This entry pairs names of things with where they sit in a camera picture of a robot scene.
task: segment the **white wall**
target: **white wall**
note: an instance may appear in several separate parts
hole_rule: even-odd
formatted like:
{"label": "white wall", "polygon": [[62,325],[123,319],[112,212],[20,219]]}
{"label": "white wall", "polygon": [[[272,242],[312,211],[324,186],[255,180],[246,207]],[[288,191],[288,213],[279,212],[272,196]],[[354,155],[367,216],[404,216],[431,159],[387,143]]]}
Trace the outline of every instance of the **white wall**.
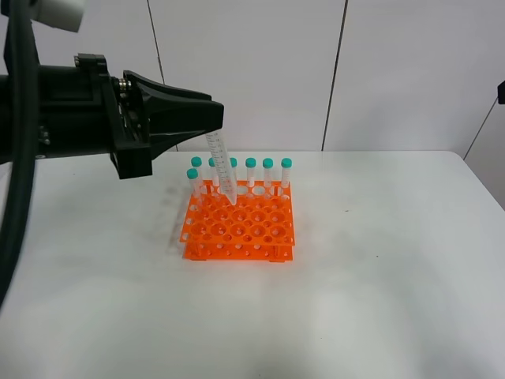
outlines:
{"label": "white wall", "polygon": [[343,0],[150,3],[165,82],[225,105],[229,149],[321,149]]}
{"label": "white wall", "polygon": [[505,79],[502,0],[350,0],[326,150],[464,156]]}
{"label": "white wall", "polygon": [[466,163],[505,208],[505,105],[493,107]]}
{"label": "white wall", "polygon": [[[7,18],[0,16],[2,46],[6,27]],[[124,69],[131,69],[161,81],[145,0],[87,0],[78,33],[38,22],[33,23],[33,31],[42,65],[73,66],[77,53],[103,54],[112,75],[120,77]],[[5,73],[1,61],[0,70]]]}

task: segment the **orange test tube rack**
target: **orange test tube rack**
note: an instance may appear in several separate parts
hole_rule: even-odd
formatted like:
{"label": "orange test tube rack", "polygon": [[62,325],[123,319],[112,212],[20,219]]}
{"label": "orange test tube rack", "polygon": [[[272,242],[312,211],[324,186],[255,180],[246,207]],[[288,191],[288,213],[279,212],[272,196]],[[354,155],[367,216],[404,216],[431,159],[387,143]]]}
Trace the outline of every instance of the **orange test tube rack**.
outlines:
{"label": "orange test tube rack", "polygon": [[185,243],[184,258],[292,261],[291,187],[281,188],[280,181],[272,181],[265,196],[253,191],[263,188],[262,181],[250,188],[245,180],[239,180],[237,186],[236,205],[216,193],[211,180],[204,180],[200,200],[191,196],[180,238]]}

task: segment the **robotic arm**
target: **robotic arm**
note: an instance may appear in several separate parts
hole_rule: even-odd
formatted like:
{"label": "robotic arm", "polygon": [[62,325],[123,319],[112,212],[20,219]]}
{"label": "robotic arm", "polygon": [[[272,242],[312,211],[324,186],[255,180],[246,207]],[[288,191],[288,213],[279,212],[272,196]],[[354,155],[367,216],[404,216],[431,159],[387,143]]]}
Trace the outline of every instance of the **robotic arm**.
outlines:
{"label": "robotic arm", "polygon": [[155,83],[131,71],[111,77],[102,55],[75,67],[41,66],[31,18],[76,32],[83,0],[2,0],[9,17],[0,76],[0,164],[13,162],[0,230],[0,307],[28,218],[35,159],[108,153],[120,179],[152,174],[168,148],[223,127],[209,95]]}

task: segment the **white table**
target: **white table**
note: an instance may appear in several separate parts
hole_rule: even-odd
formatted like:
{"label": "white table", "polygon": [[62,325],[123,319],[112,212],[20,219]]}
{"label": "white table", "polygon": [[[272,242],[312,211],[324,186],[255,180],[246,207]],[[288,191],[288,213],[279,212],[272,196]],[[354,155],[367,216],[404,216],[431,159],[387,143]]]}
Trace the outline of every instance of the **white table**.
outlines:
{"label": "white table", "polygon": [[0,377],[505,377],[505,212],[459,157],[233,155],[294,160],[293,262],[181,259],[192,153],[40,162]]}

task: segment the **clear plastic tube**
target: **clear plastic tube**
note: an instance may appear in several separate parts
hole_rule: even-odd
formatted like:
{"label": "clear plastic tube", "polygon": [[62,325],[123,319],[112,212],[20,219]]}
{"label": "clear plastic tube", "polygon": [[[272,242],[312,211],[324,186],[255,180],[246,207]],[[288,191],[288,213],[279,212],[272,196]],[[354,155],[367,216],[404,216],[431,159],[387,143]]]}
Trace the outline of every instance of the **clear plastic tube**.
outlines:
{"label": "clear plastic tube", "polygon": [[204,176],[202,175],[202,159],[199,156],[194,156],[191,159],[191,165],[198,171],[198,186],[204,185]]}
{"label": "clear plastic tube", "polygon": [[256,160],[254,158],[248,158],[245,160],[245,166],[247,167],[247,186],[254,187],[254,170],[256,167]]}
{"label": "clear plastic tube", "polygon": [[274,166],[274,161],[270,158],[263,159],[263,186],[265,189],[271,187],[271,170]]}
{"label": "clear plastic tube", "polygon": [[215,188],[217,188],[217,187],[219,187],[219,176],[218,176],[218,171],[215,168],[214,160],[212,158],[209,158],[208,165],[211,167],[212,185]]}
{"label": "clear plastic tube", "polygon": [[189,182],[191,182],[191,186],[193,187],[193,196],[201,201],[201,192],[200,192],[200,183],[198,179],[198,170],[196,168],[190,168],[187,172]]}
{"label": "clear plastic tube", "polygon": [[205,137],[207,138],[208,147],[211,150],[215,169],[218,171],[221,193],[226,195],[232,205],[236,205],[237,180],[231,170],[230,158],[228,157],[228,151],[226,150],[221,130],[207,133]]}
{"label": "clear plastic tube", "polygon": [[281,162],[281,166],[282,166],[281,187],[287,188],[290,186],[291,166],[293,166],[293,162],[289,158],[284,158]]}
{"label": "clear plastic tube", "polygon": [[231,163],[231,170],[234,172],[235,175],[235,181],[237,180],[237,159],[236,158],[230,158],[230,163]]}

